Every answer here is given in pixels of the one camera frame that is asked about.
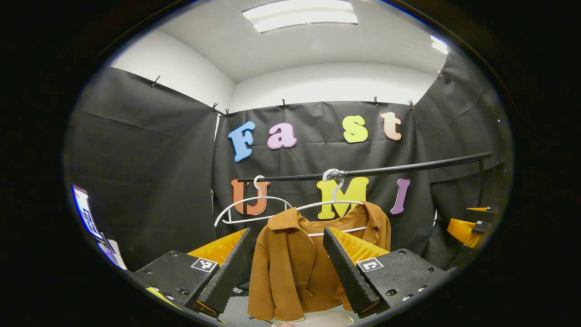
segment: ceiling light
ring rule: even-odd
[[[432,48],[440,51],[441,53],[447,55],[448,54],[448,46],[442,42],[439,38],[435,37],[434,35],[431,36],[432,38]]]
[[[309,23],[358,23],[353,7],[343,0],[284,0],[242,14],[259,33]]]

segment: brown coat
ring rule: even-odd
[[[341,303],[352,310],[322,237],[311,238],[308,233],[320,233],[325,226],[341,230],[366,226],[352,234],[389,250],[387,216],[377,205],[364,204],[331,221],[310,222],[296,208],[270,218],[254,249],[248,314],[262,320],[292,321],[302,319],[304,312],[328,310]]]

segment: white wall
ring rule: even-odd
[[[294,67],[234,82],[202,55],[172,36],[153,31],[111,61],[123,69],[224,112],[318,101],[416,103],[435,74],[374,63]]]
[[[216,109],[229,108],[234,82],[202,55],[177,39],[153,31],[111,61],[123,69]]]
[[[318,101],[373,101],[407,104],[425,94],[436,75],[374,63],[326,63],[294,67],[239,82],[230,112]]]

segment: white hanger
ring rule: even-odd
[[[323,174],[323,180],[327,181],[329,179],[339,179],[339,185],[337,185],[337,187],[335,187],[333,189],[333,200],[332,201],[323,201],[323,202],[317,202],[317,203],[312,203],[312,204],[307,204],[304,205],[302,207],[296,208],[297,211],[300,211],[302,209],[307,209],[307,208],[312,208],[312,207],[316,207],[318,205],[325,205],[325,204],[333,204],[333,203],[353,203],[353,204],[361,204],[364,205],[363,202],[360,201],[351,201],[351,200],[337,200],[337,191],[341,189],[341,187],[343,186],[343,183],[345,182],[345,177],[342,175],[345,172],[342,172],[338,169],[332,168],[329,169],[328,171],[326,171]],[[349,233],[349,232],[355,232],[357,230],[363,230],[366,229],[367,227],[358,227],[358,228],[351,228],[351,229],[346,229],[346,230],[342,230],[342,232],[345,233]],[[309,234],[310,237],[315,237],[315,236],[323,236],[323,233],[314,233],[314,234]]]
[[[281,198],[277,198],[277,197],[269,197],[269,196],[262,196],[262,190],[258,187],[258,184],[256,184],[257,180],[261,177],[264,177],[262,175],[258,175],[254,178],[254,187],[258,190],[258,196],[257,197],[252,197],[252,198],[246,198],[246,199],[242,199],[240,201],[234,202],[231,205],[227,206],[226,209],[222,210],[222,212],[220,212],[220,214],[218,215],[218,218],[216,218],[216,221],[214,222],[214,227],[218,226],[218,223],[220,222],[220,218],[222,218],[222,216],[228,211],[228,220],[227,221],[222,221],[223,223],[227,223],[227,224],[232,224],[232,223],[243,223],[243,222],[251,222],[251,221],[258,221],[261,219],[268,219],[272,216],[267,216],[267,217],[259,217],[259,218],[251,218],[251,219],[243,219],[241,221],[232,221],[232,214],[230,213],[230,209],[234,206],[236,206],[239,203],[242,202],[246,202],[246,201],[250,201],[250,200],[256,200],[256,199],[261,199],[261,198],[270,198],[270,199],[274,199],[274,200],[280,200],[282,202],[285,203],[285,210],[287,209],[287,205],[289,205],[289,207],[292,208],[292,204],[288,203],[286,200],[281,199]]]

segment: yellow plastic part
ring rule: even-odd
[[[243,230],[239,230],[238,232],[232,233],[230,235],[226,235],[220,239],[217,239],[211,243],[208,243],[202,247],[199,247],[188,254],[193,257],[204,258],[208,260],[212,260],[218,262],[219,266],[224,265],[224,261],[230,255],[230,252],[244,234]]]
[[[175,304],[173,304],[172,302],[170,302],[170,300],[166,299],[165,296],[163,296],[161,293],[159,293],[158,291],[156,291],[153,287],[148,287],[148,288],[146,288],[146,290],[148,290],[150,293],[152,293],[153,295],[157,296],[158,298],[164,300],[165,302],[169,303],[172,307],[175,307],[177,309],[180,309]]]
[[[207,305],[203,304],[202,302],[196,300],[196,304],[210,312],[216,313],[214,310],[212,310],[210,307],[208,307]]]
[[[375,258],[389,253],[388,250],[362,240],[357,236],[342,232],[333,227],[330,227],[329,229],[335,237],[337,237],[337,240],[345,249],[347,255],[351,258],[351,261],[353,261],[354,264],[362,260]]]
[[[488,208],[467,208],[468,210],[488,211]]]
[[[457,240],[464,243],[465,246],[475,248],[480,244],[483,237],[483,234],[472,233],[472,228],[475,225],[473,222],[451,219],[447,230]]]
[[[379,301],[373,302],[373,304],[371,304],[367,309],[363,310],[361,313],[364,313],[364,312],[366,312],[366,311],[368,311],[370,309],[375,308],[378,304],[379,304]]]

